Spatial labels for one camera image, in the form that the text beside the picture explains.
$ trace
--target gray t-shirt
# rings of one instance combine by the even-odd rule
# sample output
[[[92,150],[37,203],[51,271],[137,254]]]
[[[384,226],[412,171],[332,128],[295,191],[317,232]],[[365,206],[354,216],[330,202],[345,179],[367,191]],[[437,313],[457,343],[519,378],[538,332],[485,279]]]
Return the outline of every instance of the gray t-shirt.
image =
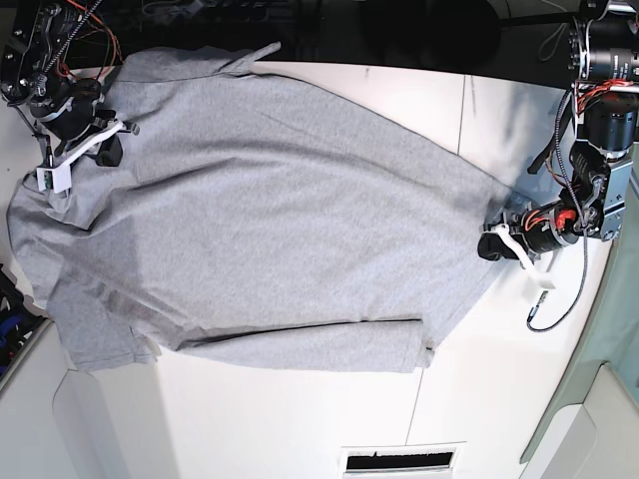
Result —
[[[154,49],[108,93],[119,168],[69,195],[25,179],[14,252],[82,370],[149,362],[146,338],[235,364],[412,371],[491,284],[479,229],[510,190],[304,82],[275,51]]]

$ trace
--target table surface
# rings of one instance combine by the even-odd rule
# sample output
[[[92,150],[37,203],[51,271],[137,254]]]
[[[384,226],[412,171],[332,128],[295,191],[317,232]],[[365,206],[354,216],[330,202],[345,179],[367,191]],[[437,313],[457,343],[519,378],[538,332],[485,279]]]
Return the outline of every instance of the table surface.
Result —
[[[359,103],[538,201],[556,194],[546,172],[522,172],[550,138],[560,91],[384,67],[261,62],[254,68]],[[8,109],[0,109],[0,144],[0,208],[6,210],[16,183],[40,154]],[[0,262],[29,292],[10,253],[5,215],[0,217]],[[512,262],[436,351],[431,367],[412,374],[265,371],[166,350],[152,367],[94,373],[132,477],[153,471],[163,477],[163,461],[186,478],[265,477],[264,471],[270,471],[266,477],[293,478],[301,468],[306,477],[336,477],[342,446],[449,442],[464,443],[454,477],[519,477],[519,458],[566,368],[605,268],[610,244],[590,245],[584,294],[561,327],[545,334],[527,330],[540,291]],[[538,326],[567,309],[581,267],[581,247],[557,255],[552,271],[559,290],[540,308]],[[170,434],[173,457],[150,464],[149,431],[157,431],[159,421]]]

